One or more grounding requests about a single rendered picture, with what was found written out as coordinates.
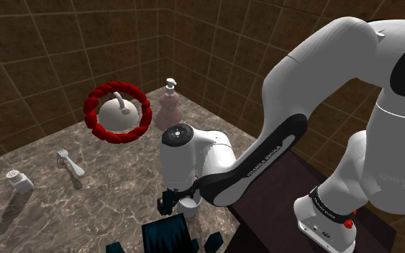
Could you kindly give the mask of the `pink soap dispenser bottle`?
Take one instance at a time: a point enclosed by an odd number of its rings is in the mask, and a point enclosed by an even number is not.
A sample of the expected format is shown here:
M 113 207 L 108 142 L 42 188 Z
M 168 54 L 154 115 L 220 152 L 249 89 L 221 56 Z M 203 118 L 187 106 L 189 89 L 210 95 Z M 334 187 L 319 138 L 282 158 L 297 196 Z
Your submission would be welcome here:
M 160 131 L 178 124 L 182 120 L 182 113 L 178 107 L 180 96 L 175 92 L 177 85 L 173 78 L 166 79 L 165 93 L 160 97 L 160 110 L 155 118 L 155 125 Z

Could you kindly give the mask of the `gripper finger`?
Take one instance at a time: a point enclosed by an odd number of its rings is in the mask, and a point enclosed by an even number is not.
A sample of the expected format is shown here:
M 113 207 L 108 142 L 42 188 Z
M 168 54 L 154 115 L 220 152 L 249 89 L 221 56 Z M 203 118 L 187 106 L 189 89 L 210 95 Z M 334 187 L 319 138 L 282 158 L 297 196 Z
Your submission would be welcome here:
M 106 245 L 106 253 L 125 253 L 119 241 Z
M 206 240 L 206 243 L 204 244 L 205 253 L 217 253 L 223 243 L 224 240 L 219 231 L 210 234 Z

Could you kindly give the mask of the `white fork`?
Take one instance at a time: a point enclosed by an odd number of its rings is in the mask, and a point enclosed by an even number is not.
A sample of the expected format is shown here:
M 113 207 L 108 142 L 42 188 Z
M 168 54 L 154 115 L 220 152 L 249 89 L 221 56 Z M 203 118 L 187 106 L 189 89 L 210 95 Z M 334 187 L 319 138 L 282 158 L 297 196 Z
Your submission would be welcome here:
M 74 163 L 74 161 L 72 161 L 71 158 L 69 158 L 69 156 L 68 156 L 68 151 L 67 151 L 67 150 L 65 150 L 65 149 L 59 149 L 59 150 L 58 150 L 58 154 L 59 154 L 62 158 L 65 158 L 65 159 L 70 163 L 70 165 L 71 165 L 72 168 L 74 169 L 76 175 L 81 176 L 81 175 L 84 175 L 84 174 L 85 174 L 85 171 L 84 171 L 81 167 L 79 167 L 76 163 Z

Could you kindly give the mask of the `white salt shaker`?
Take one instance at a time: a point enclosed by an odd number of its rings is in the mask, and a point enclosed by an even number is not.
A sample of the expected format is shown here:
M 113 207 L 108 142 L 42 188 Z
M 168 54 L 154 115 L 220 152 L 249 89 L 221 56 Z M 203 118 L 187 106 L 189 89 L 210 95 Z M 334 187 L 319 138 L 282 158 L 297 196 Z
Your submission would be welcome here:
M 9 171 L 6 174 L 6 178 L 20 194 L 24 194 L 34 189 L 34 184 L 32 183 L 32 181 L 24 173 L 18 170 Z

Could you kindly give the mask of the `dark robot stand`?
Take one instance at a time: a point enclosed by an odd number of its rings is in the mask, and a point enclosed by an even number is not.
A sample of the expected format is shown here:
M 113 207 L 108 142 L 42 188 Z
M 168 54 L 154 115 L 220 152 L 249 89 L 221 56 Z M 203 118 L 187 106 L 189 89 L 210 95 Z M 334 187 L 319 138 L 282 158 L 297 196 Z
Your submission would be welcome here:
M 293 202 L 326 177 L 288 151 L 228 207 L 240 222 L 224 253 L 328 253 L 297 227 Z

